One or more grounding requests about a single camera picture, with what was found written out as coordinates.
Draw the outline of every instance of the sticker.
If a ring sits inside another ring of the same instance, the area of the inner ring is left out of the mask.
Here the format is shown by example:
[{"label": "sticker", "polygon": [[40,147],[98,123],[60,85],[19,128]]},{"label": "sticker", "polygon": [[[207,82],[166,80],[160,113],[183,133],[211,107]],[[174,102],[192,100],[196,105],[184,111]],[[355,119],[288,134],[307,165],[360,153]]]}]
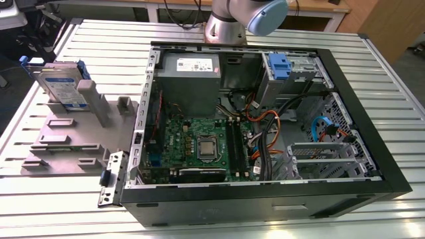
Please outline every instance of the sticker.
[{"label": "sticker", "polygon": [[255,174],[260,174],[260,173],[261,173],[261,168],[257,167],[257,166],[255,166],[252,172],[253,172]]},{"label": "sticker", "polygon": [[178,71],[213,71],[213,60],[203,58],[179,58]]},{"label": "sticker", "polygon": [[260,107],[260,104],[259,104],[256,101],[252,101],[251,105],[252,105],[253,107],[256,107],[256,108]]},{"label": "sticker", "polygon": [[75,80],[72,78],[46,78],[46,81],[62,104],[74,110],[83,110],[80,108],[87,106],[87,101],[76,89]]},{"label": "sticker", "polygon": [[347,9],[333,9],[333,11],[339,11],[339,12],[348,12]]}]

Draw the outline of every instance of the metal plate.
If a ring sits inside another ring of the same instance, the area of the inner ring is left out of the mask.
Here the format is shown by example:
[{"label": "metal plate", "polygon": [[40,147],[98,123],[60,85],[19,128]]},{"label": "metal plate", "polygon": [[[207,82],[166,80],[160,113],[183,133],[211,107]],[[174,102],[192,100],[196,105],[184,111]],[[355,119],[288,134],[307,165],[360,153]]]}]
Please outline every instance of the metal plate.
[{"label": "metal plate", "polygon": [[[187,32],[174,24],[86,20],[72,27],[58,60],[86,61],[108,100],[120,95],[140,99],[151,41],[203,42],[201,29]],[[373,46],[355,34],[279,30],[268,37],[247,35],[249,44],[331,49],[413,192],[333,219],[144,228],[124,208],[98,209],[98,176],[15,176],[0,179],[0,203],[10,205],[0,210],[0,237],[116,232],[135,238],[425,237],[424,109]],[[35,85],[0,138],[2,173],[20,168],[50,113],[47,100]]]}]

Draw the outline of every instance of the wooden cabinet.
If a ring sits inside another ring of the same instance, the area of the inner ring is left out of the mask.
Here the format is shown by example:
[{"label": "wooden cabinet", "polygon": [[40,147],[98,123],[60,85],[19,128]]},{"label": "wooden cabinet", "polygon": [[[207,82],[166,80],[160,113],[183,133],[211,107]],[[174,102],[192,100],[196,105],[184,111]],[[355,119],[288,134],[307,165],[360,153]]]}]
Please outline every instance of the wooden cabinet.
[{"label": "wooden cabinet", "polygon": [[345,0],[352,12],[337,32],[365,33],[389,63],[425,31],[425,0]]}]

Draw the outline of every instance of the blue hard drive label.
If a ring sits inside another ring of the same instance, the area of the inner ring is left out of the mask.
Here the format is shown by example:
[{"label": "blue hard drive label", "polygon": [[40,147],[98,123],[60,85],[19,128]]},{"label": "blue hard drive label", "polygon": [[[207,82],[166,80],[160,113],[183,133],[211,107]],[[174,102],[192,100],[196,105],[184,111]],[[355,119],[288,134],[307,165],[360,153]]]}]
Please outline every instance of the blue hard drive label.
[{"label": "blue hard drive label", "polygon": [[87,101],[76,89],[72,78],[46,78],[46,83],[62,104],[71,110],[83,110]]}]

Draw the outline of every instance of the metal bracket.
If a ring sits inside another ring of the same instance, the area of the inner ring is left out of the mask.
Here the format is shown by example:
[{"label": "metal bracket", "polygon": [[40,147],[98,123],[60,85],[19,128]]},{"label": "metal bracket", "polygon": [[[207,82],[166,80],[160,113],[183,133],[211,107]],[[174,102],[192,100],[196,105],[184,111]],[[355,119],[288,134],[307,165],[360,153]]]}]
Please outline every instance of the metal bracket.
[{"label": "metal bracket", "polygon": [[127,173],[128,153],[124,151],[112,153],[107,170],[102,173],[98,207],[122,207],[120,199]]}]

